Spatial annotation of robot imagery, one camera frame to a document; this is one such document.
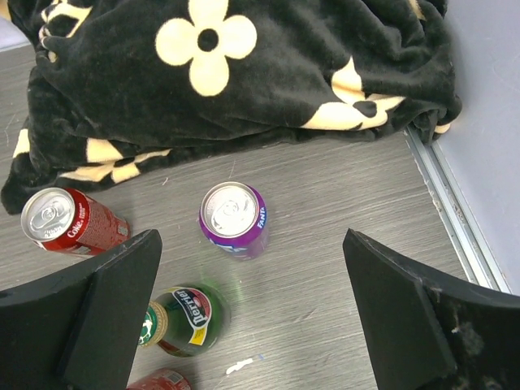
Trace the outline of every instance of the red soda can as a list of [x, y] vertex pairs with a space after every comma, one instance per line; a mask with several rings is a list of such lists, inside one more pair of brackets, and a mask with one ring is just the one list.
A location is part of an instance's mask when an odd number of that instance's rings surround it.
[[75, 189], [46, 188], [34, 194], [21, 215], [25, 235], [40, 248], [95, 256], [130, 238], [127, 221]]
[[188, 380], [169, 368], [154, 373], [129, 384], [127, 390], [191, 390]]

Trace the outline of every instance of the soda can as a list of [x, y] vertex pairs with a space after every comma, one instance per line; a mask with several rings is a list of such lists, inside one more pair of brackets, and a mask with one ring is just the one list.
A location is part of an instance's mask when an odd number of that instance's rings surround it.
[[184, 376], [169, 368], [156, 370], [127, 386], [127, 390], [191, 390], [191, 388]]
[[202, 200], [202, 233], [235, 258], [258, 257], [267, 247], [267, 208], [256, 189], [236, 182], [213, 187]]
[[128, 223], [75, 189], [46, 188], [34, 194], [21, 215], [22, 230], [40, 248], [95, 256], [130, 238]]

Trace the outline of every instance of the green glass bottle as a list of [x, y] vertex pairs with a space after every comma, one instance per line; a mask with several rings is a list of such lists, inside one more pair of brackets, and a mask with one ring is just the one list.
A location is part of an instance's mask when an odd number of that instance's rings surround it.
[[184, 284], [150, 302], [139, 345], [157, 344], [179, 358], [196, 356], [215, 345], [230, 320], [229, 305], [215, 288]]

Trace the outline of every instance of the can lid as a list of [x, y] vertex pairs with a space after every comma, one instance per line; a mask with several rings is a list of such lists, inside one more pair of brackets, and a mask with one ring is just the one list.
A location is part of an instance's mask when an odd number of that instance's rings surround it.
[[254, 225], [257, 217], [257, 196], [242, 183], [219, 184], [202, 201], [202, 222], [220, 237], [241, 236]]
[[138, 345], [146, 347], [157, 344], [166, 334], [167, 328], [168, 316], [166, 310], [157, 302], [151, 301], [148, 304]]
[[43, 189], [25, 204], [22, 230], [31, 240], [52, 241], [71, 226], [75, 211], [70, 193], [61, 188]]

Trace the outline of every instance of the coke logo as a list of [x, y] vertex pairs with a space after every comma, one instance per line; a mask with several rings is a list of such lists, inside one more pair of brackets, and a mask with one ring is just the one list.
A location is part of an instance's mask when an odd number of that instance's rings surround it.
[[74, 223], [74, 226], [72, 226], [72, 229], [67, 232], [67, 236], [74, 238], [78, 235], [80, 232], [81, 227], [83, 226], [83, 221], [77, 221]]

